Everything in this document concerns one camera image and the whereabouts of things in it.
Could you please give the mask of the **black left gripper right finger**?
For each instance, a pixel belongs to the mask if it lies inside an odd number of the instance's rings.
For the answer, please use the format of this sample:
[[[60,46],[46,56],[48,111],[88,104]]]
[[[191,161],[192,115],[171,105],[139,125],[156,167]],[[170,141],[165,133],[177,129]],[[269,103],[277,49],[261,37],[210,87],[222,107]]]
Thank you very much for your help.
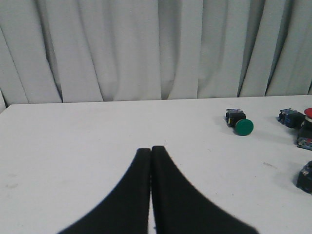
[[[154,146],[151,192],[158,234],[255,234],[257,230],[201,194],[181,173],[165,147]]]

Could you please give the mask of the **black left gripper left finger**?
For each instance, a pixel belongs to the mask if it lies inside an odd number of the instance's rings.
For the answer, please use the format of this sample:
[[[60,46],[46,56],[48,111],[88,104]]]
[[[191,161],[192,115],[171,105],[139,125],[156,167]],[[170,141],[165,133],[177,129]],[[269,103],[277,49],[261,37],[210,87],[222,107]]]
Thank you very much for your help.
[[[88,214],[61,234],[146,234],[150,208],[151,150],[139,148],[126,173]]]

